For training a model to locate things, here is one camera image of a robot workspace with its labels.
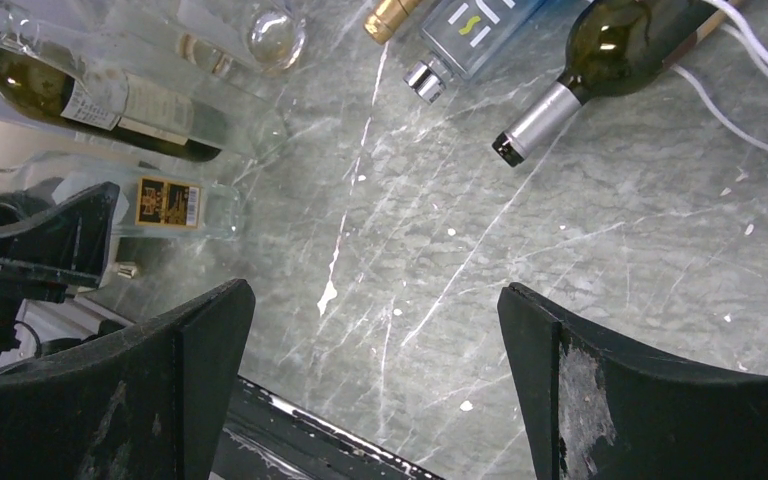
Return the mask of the blue label water bottle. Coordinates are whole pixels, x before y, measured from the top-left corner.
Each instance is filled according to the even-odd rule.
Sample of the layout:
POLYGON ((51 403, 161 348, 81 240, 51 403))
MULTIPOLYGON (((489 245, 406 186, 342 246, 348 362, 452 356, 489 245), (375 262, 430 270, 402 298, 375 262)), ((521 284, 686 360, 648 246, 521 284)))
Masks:
POLYGON ((437 2, 419 25, 427 57, 406 73, 405 84, 425 102, 435 102, 452 81, 475 77, 544 5, 543 0, 437 2))

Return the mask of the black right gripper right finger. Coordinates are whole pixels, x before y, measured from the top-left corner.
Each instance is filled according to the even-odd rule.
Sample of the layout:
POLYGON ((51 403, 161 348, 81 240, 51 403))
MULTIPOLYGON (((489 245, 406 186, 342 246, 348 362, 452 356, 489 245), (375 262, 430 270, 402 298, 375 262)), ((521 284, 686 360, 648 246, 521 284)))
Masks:
POLYGON ((526 286, 499 324, 540 479, 768 479, 768 376, 653 348, 526 286))

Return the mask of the brown label bottle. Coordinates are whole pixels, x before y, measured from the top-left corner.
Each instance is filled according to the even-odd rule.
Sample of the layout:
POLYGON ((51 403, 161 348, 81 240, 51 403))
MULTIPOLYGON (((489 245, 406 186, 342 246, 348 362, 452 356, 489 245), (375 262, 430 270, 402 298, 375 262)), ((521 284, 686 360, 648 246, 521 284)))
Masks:
POLYGON ((119 187, 115 236, 233 240, 245 224, 231 186, 62 151, 0 168, 0 200, 30 215, 105 182, 119 187))

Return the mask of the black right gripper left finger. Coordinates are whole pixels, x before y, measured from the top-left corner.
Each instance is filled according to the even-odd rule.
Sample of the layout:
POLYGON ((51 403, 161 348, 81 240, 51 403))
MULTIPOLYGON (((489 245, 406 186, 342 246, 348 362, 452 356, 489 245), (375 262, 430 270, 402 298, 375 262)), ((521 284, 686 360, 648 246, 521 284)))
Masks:
POLYGON ((205 479, 252 325, 250 285, 0 375, 0 479, 205 479))

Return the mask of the clear bottle white label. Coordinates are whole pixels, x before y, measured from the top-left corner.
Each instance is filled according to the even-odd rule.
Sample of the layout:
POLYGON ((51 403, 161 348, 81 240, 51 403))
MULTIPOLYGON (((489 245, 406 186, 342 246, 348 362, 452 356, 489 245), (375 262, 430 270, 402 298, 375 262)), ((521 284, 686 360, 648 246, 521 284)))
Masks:
POLYGON ((306 43, 295 1, 73 1, 90 28, 129 32, 198 68, 228 78, 238 71, 280 74, 306 43))

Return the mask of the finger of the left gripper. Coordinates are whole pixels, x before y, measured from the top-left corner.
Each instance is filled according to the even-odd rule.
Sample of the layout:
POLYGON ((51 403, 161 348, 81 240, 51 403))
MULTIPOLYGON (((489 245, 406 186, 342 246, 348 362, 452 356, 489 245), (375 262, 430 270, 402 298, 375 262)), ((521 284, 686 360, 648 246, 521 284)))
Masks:
POLYGON ((104 182, 25 218, 0 205, 0 292, 99 288, 119 192, 104 182))

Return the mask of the gold capped wine bottle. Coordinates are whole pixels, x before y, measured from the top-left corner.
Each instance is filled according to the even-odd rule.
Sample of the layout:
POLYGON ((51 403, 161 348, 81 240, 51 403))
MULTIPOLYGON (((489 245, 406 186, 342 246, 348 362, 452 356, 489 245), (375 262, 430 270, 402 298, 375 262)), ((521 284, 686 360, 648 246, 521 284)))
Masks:
POLYGON ((379 45, 386 44, 422 0, 380 0, 364 21, 364 30, 379 45))

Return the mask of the silver capped dark bottle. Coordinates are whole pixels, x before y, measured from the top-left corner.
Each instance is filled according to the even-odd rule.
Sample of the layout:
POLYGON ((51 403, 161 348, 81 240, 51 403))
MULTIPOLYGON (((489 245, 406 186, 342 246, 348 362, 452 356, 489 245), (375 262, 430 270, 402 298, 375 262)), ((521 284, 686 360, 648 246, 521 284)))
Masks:
POLYGON ((648 86, 725 18, 704 1, 592 2, 570 30, 560 76, 492 148, 509 166, 522 164, 586 103, 648 86))

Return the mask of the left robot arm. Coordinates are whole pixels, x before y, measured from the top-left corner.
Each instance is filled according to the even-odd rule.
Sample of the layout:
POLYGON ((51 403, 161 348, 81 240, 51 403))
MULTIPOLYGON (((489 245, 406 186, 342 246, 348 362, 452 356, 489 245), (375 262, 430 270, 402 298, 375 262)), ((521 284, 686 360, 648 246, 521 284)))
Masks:
MULTIPOLYGON (((120 189, 0 208, 0 355, 24 301, 96 286, 120 189)), ((256 305, 229 280, 154 318, 0 373, 0 479, 205 479, 256 305)))

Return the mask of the dark green wine bottle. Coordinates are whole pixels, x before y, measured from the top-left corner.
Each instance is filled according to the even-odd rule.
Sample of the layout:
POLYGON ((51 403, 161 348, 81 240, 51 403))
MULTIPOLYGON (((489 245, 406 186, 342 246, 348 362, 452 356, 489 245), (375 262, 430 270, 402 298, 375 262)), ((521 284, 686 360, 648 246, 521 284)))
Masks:
POLYGON ((75 80, 29 56, 0 48, 0 96, 40 123, 95 135, 144 150, 203 163, 221 151, 193 140, 176 143, 120 126, 121 118, 94 104, 75 80))

